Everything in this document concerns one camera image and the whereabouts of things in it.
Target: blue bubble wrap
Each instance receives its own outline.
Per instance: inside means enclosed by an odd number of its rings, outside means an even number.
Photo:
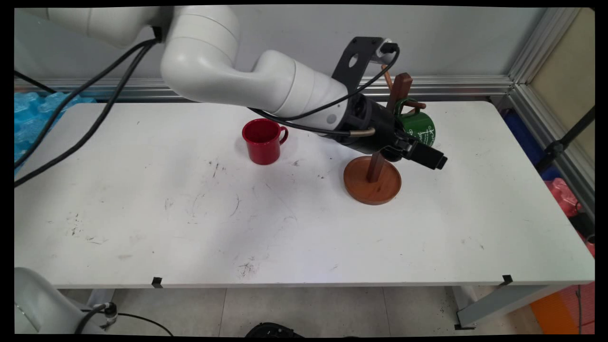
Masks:
[[[68,95],[69,93],[56,92],[42,98],[35,92],[15,93],[15,161],[32,146],[55,109]],[[96,101],[91,97],[76,95],[63,107],[50,129],[53,129],[68,108],[77,103],[96,103]],[[21,166],[15,169],[15,176],[20,168]]]

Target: red mug handle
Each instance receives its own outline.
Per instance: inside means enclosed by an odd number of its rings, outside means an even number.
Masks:
[[[287,127],[281,126],[281,131],[285,131],[285,135],[283,136],[283,139],[278,142],[279,145],[283,145],[283,143],[287,140],[287,136],[289,135]]]

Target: white wall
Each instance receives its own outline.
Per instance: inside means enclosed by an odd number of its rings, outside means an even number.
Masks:
[[[241,24],[237,69],[249,71],[275,49],[331,74],[355,36],[390,38],[401,57],[395,73],[506,74],[543,8],[404,5],[233,5]],[[152,38],[142,31],[137,42]],[[154,47],[135,78],[160,78],[164,46]],[[15,68],[37,79],[89,78],[122,53],[15,10]],[[110,77],[120,77],[126,66]],[[369,68],[368,75],[377,73]]]

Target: blue plastic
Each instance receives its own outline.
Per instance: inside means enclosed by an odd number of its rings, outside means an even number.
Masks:
[[[15,161],[19,159],[33,142],[36,140],[46,122],[59,104],[68,96],[62,92],[56,92],[47,96],[40,97],[35,92],[16,92],[14,94],[15,101]],[[63,114],[73,105],[77,103],[96,103],[92,97],[80,97],[76,95],[67,105],[61,110],[55,122],[50,126],[52,129],[55,124],[61,119]],[[15,175],[21,167],[15,169]]]
[[[545,155],[544,149],[536,142],[532,133],[528,130],[522,118],[517,115],[515,111],[510,110],[503,119],[505,120],[506,126],[509,127],[513,136],[522,147],[522,150],[528,156],[528,159],[533,165],[536,165],[541,158]],[[541,174],[541,178],[544,181],[552,181],[555,178],[562,178],[557,167],[550,166]]]

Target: table leg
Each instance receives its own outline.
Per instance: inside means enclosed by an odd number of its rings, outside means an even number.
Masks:
[[[568,285],[506,285],[477,301],[471,298],[471,291],[467,287],[457,288],[454,290],[454,296],[458,304],[460,328],[475,327],[478,323],[505,315],[566,286]]]
[[[86,306],[93,307],[97,304],[111,302],[113,296],[113,288],[95,288],[93,289],[93,292],[91,292],[89,300],[86,302]]]

